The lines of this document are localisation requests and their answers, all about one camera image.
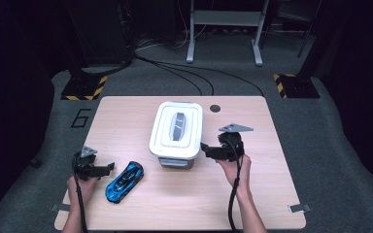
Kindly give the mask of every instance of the table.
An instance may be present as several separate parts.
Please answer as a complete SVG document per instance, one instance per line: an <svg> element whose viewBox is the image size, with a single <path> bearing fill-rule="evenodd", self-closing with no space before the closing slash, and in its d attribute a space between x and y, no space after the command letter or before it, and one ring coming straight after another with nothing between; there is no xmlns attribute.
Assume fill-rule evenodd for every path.
<svg viewBox="0 0 373 233"><path fill-rule="evenodd" d="M266 10L269 0L264 0L260 12L233 12L233 11L197 11L194 8L194 0L190 0L190 26L189 46L186 62L193 62L195 52L195 24L205 25L233 25L233 26L256 26L255 39L251 40L256 66L262 66L261 53L259 51L259 38L265 21Z"/></svg>
<svg viewBox="0 0 373 233"><path fill-rule="evenodd" d="M191 169L164 168L149 151L153 122L161 103L188 101L203 108L202 142L218 147L219 128L229 123L253 127L242 132L246 154L252 159L251 189L268 229L300 229L303 213L288 211L299 204L268 106L259 96L116 96L104 97L89 129L85 145L98 150L95 165L111 162L116 168L95 187L85 208L90 230L230 230L227 217L231 186L213 159L199 152ZM220 111L210 111L219 105ZM119 203L105 197L105 188L128 162L145 169L145 177ZM67 193L63 199L69 204ZM59 211L54 226L60 230L68 213ZM238 203L233 217L242 228Z"/></svg>

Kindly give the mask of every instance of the black stand base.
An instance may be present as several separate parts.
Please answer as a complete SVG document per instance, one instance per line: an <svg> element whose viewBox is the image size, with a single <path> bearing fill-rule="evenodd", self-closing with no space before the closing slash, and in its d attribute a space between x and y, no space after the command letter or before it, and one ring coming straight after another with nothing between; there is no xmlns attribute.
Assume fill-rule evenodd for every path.
<svg viewBox="0 0 373 233"><path fill-rule="evenodd" d="M102 92L105 76L94 76L88 73L82 73L80 77L71 77L68 84L62 91L62 100L95 100Z"/></svg>
<svg viewBox="0 0 373 233"><path fill-rule="evenodd" d="M283 74L275 74L274 80L282 98L320 98L311 80L304 81L295 75Z"/></svg>

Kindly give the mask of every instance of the white plastic container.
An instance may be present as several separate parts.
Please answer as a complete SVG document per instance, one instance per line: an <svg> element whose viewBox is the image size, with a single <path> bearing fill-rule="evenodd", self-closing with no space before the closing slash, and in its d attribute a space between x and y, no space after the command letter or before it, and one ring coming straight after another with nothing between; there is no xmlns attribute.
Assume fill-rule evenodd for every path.
<svg viewBox="0 0 373 233"><path fill-rule="evenodd" d="M150 151L164 167L191 168L200 151L202 107L189 102L164 102L153 124Z"/></svg>

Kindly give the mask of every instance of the dark wall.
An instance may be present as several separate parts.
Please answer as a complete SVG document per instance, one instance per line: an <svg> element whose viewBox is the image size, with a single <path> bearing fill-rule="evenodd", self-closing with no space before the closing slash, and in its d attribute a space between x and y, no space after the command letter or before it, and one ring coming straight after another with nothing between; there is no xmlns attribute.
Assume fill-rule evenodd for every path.
<svg viewBox="0 0 373 233"><path fill-rule="evenodd" d="M39 151L53 86L7 2L0 0L0 200Z"/></svg>
<svg viewBox="0 0 373 233"><path fill-rule="evenodd" d="M373 174L373 1L354 1L330 72L323 80L345 135Z"/></svg>

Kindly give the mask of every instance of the gray carpet floor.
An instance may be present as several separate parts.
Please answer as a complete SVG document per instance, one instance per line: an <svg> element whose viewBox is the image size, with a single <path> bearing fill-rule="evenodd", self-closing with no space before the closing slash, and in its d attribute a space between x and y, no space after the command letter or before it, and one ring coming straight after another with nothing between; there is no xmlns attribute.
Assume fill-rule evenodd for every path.
<svg viewBox="0 0 373 233"><path fill-rule="evenodd" d="M263 66L256 67L251 49L253 35L208 37L198 42L193 66L220 70L257 85L264 93L301 203L313 210L305 214L307 225L291 232L373 232L373 176L362 166L343 134L337 109L319 79L312 78L319 99L283 99L273 79L275 73L296 74L313 38L301 58L301 40L271 34L261 51ZM137 50L148 59L187 65L187 44L179 49L155 46ZM89 68L96 72L108 67ZM215 95L259 95L253 85L221 73L188 69L205 77ZM201 78L182 73L211 95ZM25 167L0 203L0 232L56 232L56 212L66 180L71 175L72 155L84 145L99 101L108 95L199 95L196 86L141 60L108 77L97 100L60 100L69 80L68 72L53 77L55 96L46 140L37 154L43 165ZM72 128L80 109L88 117L85 127Z"/></svg>

